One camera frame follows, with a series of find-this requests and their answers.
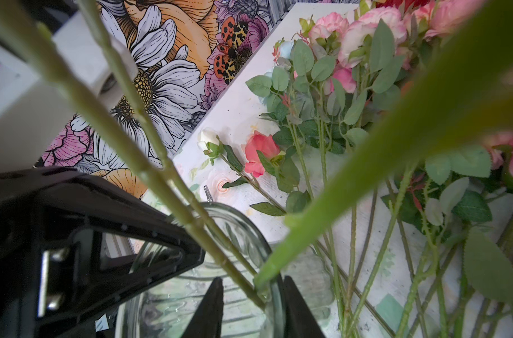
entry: white rose bud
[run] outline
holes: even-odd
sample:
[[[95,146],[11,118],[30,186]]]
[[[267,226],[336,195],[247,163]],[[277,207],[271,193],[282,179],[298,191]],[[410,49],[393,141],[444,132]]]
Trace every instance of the white rose bud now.
[[[213,129],[204,128],[198,134],[198,146],[202,150],[208,150],[208,142],[219,145],[219,136]]]

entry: butterfly illustration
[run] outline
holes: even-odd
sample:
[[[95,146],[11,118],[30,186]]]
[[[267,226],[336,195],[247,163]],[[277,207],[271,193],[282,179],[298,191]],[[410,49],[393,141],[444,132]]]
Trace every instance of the butterfly illustration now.
[[[236,23],[233,17],[227,18],[221,25],[221,37],[226,44],[220,43],[217,46],[222,55],[213,60],[213,71],[215,76],[224,79],[227,85],[243,65],[239,60],[240,54],[237,50],[245,41],[248,31],[249,25],[247,22],[240,21]]]

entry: floral wallpaper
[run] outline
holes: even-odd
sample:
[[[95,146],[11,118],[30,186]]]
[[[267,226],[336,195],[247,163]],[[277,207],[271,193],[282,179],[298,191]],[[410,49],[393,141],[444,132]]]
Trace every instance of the floral wallpaper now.
[[[277,0],[98,0],[103,23],[131,51],[138,66],[135,85],[171,155],[282,15],[277,3],[270,6],[270,1]],[[110,112],[160,166],[125,97]],[[36,165],[72,166],[104,177],[138,198],[146,191],[77,113]]]

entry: light pink carnation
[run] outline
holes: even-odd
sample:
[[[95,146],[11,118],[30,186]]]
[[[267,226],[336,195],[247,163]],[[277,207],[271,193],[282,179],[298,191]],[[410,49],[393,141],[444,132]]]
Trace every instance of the light pink carnation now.
[[[443,0],[440,1],[430,20],[430,29],[425,37],[445,36],[473,15],[485,0]]]
[[[362,46],[366,35],[373,36],[373,34],[375,34],[375,30],[381,19],[392,30],[396,46],[406,40],[407,29],[401,19],[401,13],[397,8],[380,7],[372,9],[362,15],[360,19],[351,24],[347,28],[347,31],[345,31],[338,56],[339,62],[343,67],[352,68],[360,63],[361,57],[351,58],[349,60],[350,53]]]

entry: flower bouquet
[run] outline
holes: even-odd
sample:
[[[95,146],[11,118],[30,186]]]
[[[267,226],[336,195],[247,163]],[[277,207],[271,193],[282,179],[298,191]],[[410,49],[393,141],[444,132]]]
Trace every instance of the flower bouquet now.
[[[265,105],[266,112],[260,117],[275,123],[279,131],[268,136],[254,132],[245,145],[245,164],[231,146],[223,144],[210,130],[200,135],[204,153],[212,160],[223,159],[239,175],[239,179],[224,184],[223,188],[250,184],[267,199],[251,205],[253,209],[271,216],[290,214],[287,225],[289,221],[295,223],[292,220],[300,218],[297,214],[314,200],[315,187],[328,185],[327,154],[348,158],[357,152],[372,130],[393,114],[398,102],[411,90],[413,79],[432,67],[452,34],[483,4],[479,0],[397,4],[364,0],[359,9],[347,15],[350,19],[338,13],[316,21],[301,18],[296,39],[282,39],[275,44],[271,56],[275,62],[273,69],[246,82]],[[502,87],[513,85],[513,70],[502,78],[501,84]],[[402,126],[396,127],[401,133]],[[407,141],[412,147],[417,146],[416,139]],[[318,157],[312,155],[311,148],[318,150]],[[321,183],[315,182],[320,176],[310,177],[309,161],[320,161]],[[288,194],[284,206],[261,189],[257,178],[265,173],[273,176],[278,189]],[[387,178],[385,184],[388,194],[380,200],[390,209],[392,217],[356,308],[352,307],[353,293],[368,249],[375,207],[381,203],[377,191],[359,258],[355,251],[357,207],[351,208],[347,274],[338,268],[331,230],[323,234],[323,244],[314,245],[318,254],[330,259],[342,336],[356,334],[358,316],[396,221],[412,285],[399,327],[392,330],[382,323],[388,334],[403,337],[408,332],[413,336],[421,324],[422,335],[427,337],[423,314],[437,292],[441,336],[447,337],[452,331],[455,337],[461,336],[465,305],[475,291],[482,293],[486,300],[472,334],[477,337],[487,321],[491,321],[487,324],[489,336],[495,334],[499,320],[513,315],[513,217],[497,243],[483,232],[487,231],[484,223],[492,220],[489,203],[513,194],[513,132],[487,136],[478,143],[412,161],[402,173]],[[412,261],[405,236],[410,225],[404,223],[414,226],[426,238],[418,267]],[[441,278],[459,250],[463,250],[464,266],[460,301],[452,313],[447,313]],[[500,280],[493,280],[491,275],[500,276]],[[422,299],[418,287],[428,278],[433,278],[433,285]],[[498,305],[488,313],[491,301]],[[418,315],[409,329],[414,306]]]

